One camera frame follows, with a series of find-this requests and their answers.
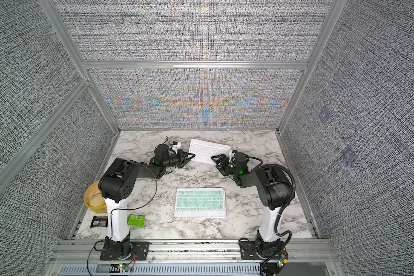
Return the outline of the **white keyboard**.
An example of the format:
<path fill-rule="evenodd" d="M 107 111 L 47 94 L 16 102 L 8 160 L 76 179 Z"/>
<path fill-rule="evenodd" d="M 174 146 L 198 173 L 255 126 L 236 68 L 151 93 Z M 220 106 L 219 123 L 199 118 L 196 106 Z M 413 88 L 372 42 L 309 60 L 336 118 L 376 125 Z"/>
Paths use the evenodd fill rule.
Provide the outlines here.
<path fill-rule="evenodd" d="M 215 161 L 211 159 L 212 156 L 216 155 L 226 155 L 230 157 L 231 147 L 223 144 L 212 143 L 208 141 L 192 139 L 190 141 L 189 153 L 194 154 L 195 157 L 192 161 L 207 163 L 207 164 L 216 164 Z"/>

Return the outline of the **green key keyboard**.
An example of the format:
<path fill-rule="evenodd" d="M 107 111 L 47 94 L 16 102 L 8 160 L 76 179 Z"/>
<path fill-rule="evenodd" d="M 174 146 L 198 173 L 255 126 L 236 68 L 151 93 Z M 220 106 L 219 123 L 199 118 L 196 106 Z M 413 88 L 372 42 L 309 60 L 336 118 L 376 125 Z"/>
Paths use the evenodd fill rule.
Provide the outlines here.
<path fill-rule="evenodd" d="M 222 188 L 179 188 L 175 201 L 175 217 L 226 217 L 225 191 Z"/>

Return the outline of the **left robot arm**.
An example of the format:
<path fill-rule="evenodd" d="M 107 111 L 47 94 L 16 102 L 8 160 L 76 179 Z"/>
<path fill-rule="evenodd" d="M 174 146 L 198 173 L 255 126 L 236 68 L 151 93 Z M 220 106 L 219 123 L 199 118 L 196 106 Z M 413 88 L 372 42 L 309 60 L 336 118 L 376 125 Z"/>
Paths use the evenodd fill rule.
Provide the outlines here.
<path fill-rule="evenodd" d="M 181 149 L 172 154 L 156 154 L 149 163 L 116 158 L 98 183 L 108 213 L 108 234 L 104 239 L 100 260 L 115 261 L 132 258 L 131 232 L 128 227 L 128 198 L 138 178 L 155 181 L 166 174 L 168 167 L 183 168 L 196 154 Z"/>

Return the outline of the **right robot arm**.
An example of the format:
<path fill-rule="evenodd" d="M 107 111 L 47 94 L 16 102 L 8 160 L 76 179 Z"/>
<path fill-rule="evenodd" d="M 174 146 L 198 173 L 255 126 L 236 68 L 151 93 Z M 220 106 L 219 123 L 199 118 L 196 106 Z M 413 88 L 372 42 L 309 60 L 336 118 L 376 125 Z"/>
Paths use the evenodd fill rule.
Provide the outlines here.
<path fill-rule="evenodd" d="M 256 187 L 265 207 L 263 219 L 251 243 L 262 258 L 286 253 L 292 231 L 281 232 L 279 225 L 286 208 L 296 195 L 296 181 L 292 173 L 280 164 L 263 163 L 257 157 L 236 152 L 232 157 L 224 154 L 210 157 L 224 177 L 230 177 L 238 187 Z"/>

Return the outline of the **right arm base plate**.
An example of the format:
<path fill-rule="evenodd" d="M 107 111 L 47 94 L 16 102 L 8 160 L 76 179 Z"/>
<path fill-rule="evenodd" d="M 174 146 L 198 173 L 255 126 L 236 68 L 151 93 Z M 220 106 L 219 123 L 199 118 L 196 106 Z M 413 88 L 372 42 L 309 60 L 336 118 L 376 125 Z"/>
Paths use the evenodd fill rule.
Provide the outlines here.
<path fill-rule="evenodd" d="M 283 245 L 281 239 L 273 242 L 263 240 L 238 240 L 240 255 L 242 260 L 262 260 L 272 256 Z"/>

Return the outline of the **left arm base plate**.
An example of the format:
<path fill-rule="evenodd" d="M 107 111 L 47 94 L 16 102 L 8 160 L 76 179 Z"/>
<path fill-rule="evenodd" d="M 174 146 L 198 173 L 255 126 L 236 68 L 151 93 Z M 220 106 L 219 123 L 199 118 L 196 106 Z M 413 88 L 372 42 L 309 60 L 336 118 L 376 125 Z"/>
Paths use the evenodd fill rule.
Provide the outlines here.
<path fill-rule="evenodd" d="M 100 261 L 145 261 L 150 243 L 147 241 L 118 242 L 106 240 L 101 250 Z"/>

